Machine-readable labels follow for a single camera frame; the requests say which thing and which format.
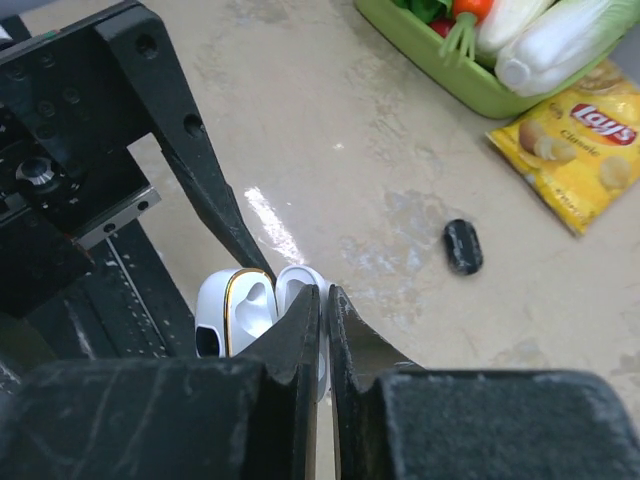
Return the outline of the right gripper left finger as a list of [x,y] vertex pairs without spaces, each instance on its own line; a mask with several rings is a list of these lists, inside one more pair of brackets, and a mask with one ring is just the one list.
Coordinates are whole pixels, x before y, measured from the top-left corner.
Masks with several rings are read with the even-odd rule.
[[311,479],[320,295],[231,358],[64,361],[1,415],[5,479]]

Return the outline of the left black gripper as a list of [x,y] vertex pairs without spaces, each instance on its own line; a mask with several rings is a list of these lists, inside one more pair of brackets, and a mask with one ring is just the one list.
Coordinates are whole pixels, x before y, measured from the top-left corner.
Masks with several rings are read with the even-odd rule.
[[4,314],[26,316],[88,273],[91,249],[159,202],[129,150],[150,130],[201,222],[241,266],[275,277],[157,14],[124,1],[38,36],[3,15]]

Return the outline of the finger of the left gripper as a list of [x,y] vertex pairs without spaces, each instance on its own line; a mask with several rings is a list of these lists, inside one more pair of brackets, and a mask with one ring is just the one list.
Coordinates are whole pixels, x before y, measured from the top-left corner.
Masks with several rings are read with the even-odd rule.
[[193,357],[193,315],[138,221],[92,250],[94,270],[64,295],[90,359]]

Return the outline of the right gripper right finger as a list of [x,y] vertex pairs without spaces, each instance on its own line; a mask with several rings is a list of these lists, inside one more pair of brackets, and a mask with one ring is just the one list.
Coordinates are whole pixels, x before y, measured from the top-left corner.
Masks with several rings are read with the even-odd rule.
[[614,390],[576,370],[424,368],[338,286],[327,329],[340,479],[635,479],[639,437]]

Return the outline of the white earbud charging case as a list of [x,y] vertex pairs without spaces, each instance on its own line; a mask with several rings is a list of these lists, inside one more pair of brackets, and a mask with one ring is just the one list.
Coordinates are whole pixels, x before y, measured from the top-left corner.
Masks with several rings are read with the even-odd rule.
[[195,355],[245,353],[267,362],[285,381],[298,366],[314,367],[315,402],[329,387],[328,340],[321,326],[331,283],[306,265],[284,268],[275,280],[260,269],[226,269],[201,285],[194,320]]

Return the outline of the black earbud charging case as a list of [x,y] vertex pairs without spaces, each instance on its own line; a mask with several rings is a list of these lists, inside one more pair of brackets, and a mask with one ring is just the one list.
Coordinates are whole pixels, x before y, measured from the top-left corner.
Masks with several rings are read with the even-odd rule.
[[459,275],[479,272],[484,256],[475,227],[464,219],[449,221],[443,230],[443,241],[451,269]]

